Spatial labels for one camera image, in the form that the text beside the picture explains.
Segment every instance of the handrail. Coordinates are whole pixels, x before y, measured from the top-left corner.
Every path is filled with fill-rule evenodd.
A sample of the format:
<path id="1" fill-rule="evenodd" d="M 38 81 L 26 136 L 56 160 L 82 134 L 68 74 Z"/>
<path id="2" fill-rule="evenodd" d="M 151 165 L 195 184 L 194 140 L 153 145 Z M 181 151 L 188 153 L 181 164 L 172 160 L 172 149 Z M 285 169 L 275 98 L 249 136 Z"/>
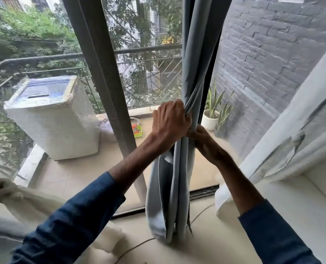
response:
<path id="1" fill-rule="evenodd" d="M 114 50 L 114 54 L 140 53 L 140 52 L 151 52 L 151 51 L 158 51 L 158 50 L 181 49 L 181 48 L 182 48 L 182 44 L 168 44 L 168 45 L 160 45 L 160 46 L 119 49 L 119 50 Z M 83 53 L 74 53 L 74 54 L 56 54 L 53 56 L 35 56 L 35 57 L 5 59 L 2 62 L 0 62 L 0 70 L 8 64 L 47 62 L 52 60 L 65 60 L 65 59 L 82 58 L 82 57 L 83 57 Z"/>

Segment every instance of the beige floor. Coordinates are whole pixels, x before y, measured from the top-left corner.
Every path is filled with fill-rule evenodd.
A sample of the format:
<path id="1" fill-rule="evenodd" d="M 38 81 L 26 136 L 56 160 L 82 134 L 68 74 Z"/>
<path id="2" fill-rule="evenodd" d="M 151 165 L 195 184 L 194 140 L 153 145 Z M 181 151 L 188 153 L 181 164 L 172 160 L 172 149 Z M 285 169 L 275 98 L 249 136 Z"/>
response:
<path id="1" fill-rule="evenodd" d="M 143 128 L 143 137 L 136 139 L 138 146 L 152 131 L 152 122 L 153 118 L 144 118 L 140 120 L 140 124 Z M 215 138 L 215 140 L 227 150 L 238 163 L 240 162 L 235 150 L 228 142 L 219 138 Z M 47 159 L 34 184 L 34 188 L 63 197 L 64 199 L 69 199 L 122 159 L 123 157 L 117 142 L 107 142 L 101 139 L 99 152 L 95 155 L 57 162 L 50 158 Z M 143 173 L 146 183 L 149 182 L 150 172 L 151 167 L 149 166 Z M 222 182 L 223 179 L 218 169 L 210 164 L 199 151 L 196 151 L 190 190 Z M 143 205 L 139 201 L 134 186 L 130 187 L 125 196 L 126 201 L 118 210 L 119 212 Z"/>
<path id="2" fill-rule="evenodd" d="M 214 197 L 207 197 L 191 202 L 190 215 L 194 219 L 203 209 L 213 204 Z M 133 249 L 122 257 L 117 264 L 260 264 L 250 240 L 238 219 L 238 212 L 233 204 L 228 204 L 215 215 L 215 208 L 210 207 L 192 223 L 193 236 L 189 231 L 184 241 L 173 241 L 164 245 L 157 240 Z M 125 251 L 145 240 L 152 238 L 144 214 L 124 217 L 114 221 L 125 233 L 118 242 L 113 254 L 93 250 L 91 264 L 114 264 Z"/>

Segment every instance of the potted plant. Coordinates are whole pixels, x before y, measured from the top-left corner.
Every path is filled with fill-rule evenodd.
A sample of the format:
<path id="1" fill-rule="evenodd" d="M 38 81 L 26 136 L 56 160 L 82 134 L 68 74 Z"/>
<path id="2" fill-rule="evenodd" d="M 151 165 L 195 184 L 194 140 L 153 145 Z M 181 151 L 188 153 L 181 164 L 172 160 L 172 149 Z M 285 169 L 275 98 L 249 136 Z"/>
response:
<path id="1" fill-rule="evenodd" d="M 224 106 L 220 105 L 219 115 L 218 115 L 218 122 L 214 129 L 214 135 L 218 138 L 223 138 L 225 136 L 225 128 L 223 128 L 223 125 L 225 121 L 227 120 L 228 116 L 230 115 L 230 111 L 233 109 L 234 105 L 228 105 L 229 101 L 233 97 L 234 91 L 232 91 L 230 98 L 228 101 L 224 104 Z"/>
<path id="2" fill-rule="evenodd" d="M 217 83 L 214 80 L 214 94 L 212 95 L 212 91 L 209 88 L 208 96 L 206 100 L 205 111 L 203 112 L 201 125 L 209 130 L 214 130 L 215 126 L 218 123 L 218 115 L 219 112 L 217 111 L 218 105 L 220 104 L 225 90 L 222 92 L 221 95 L 217 96 Z"/>

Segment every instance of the person's left hand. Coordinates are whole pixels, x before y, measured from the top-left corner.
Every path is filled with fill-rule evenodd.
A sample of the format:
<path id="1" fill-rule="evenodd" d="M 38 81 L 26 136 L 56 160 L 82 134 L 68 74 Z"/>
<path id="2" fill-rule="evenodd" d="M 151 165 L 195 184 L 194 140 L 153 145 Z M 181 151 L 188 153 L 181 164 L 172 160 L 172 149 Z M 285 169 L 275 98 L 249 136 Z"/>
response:
<path id="1" fill-rule="evenodd" d="M 180 99 L 161 104 L 153 111 L 152 135 L 159 139 L 163 152 L 186 135 L 192 123 L 192 114 L 185 115 Z"/>

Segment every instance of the washing machine lid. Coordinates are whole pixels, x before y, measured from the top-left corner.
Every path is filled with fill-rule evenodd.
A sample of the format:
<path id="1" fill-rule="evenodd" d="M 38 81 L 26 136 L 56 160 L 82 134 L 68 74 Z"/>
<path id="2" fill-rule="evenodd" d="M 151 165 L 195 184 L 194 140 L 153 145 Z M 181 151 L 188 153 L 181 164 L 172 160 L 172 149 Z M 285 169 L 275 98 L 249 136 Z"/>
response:
<path id="1" fill-rule="evenodd" d="M 25 79 L 4 105 L 6 109 L 59 105 L 73 98 L 77 76 Z"/>

